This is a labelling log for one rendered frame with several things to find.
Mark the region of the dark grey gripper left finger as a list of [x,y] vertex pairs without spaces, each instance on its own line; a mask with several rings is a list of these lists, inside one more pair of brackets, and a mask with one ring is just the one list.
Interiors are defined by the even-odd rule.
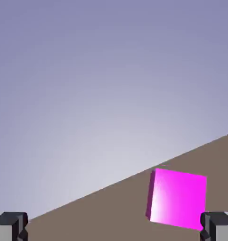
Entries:
[[3,212],[0,214],[0,241],[28,241],[28,214]]

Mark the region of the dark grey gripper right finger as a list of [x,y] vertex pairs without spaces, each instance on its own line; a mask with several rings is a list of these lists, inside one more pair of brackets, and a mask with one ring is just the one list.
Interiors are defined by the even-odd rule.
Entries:
[[200,223],[200,241],[228,241],[228,211],[204,212]]

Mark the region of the small magenta cube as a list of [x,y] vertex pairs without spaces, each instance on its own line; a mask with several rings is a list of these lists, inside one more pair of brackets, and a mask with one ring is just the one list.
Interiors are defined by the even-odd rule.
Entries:
[[150,222],[201,230],[207,177],[155,168],[150,174],[146,217]]

